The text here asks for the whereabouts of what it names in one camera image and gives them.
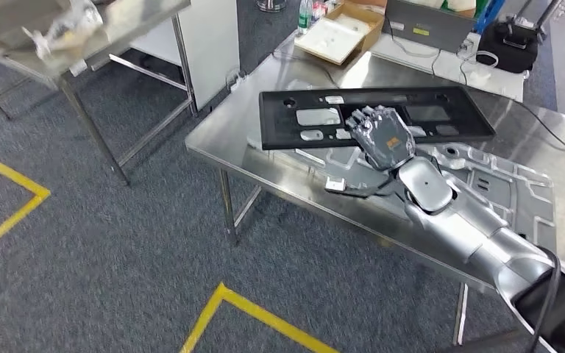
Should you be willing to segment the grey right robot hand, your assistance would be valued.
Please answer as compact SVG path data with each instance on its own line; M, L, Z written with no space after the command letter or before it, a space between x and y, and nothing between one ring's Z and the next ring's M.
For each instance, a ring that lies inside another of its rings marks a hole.
M394 170L415 155L412 133L392 107L365 106L345 119L347 130L378 171Z

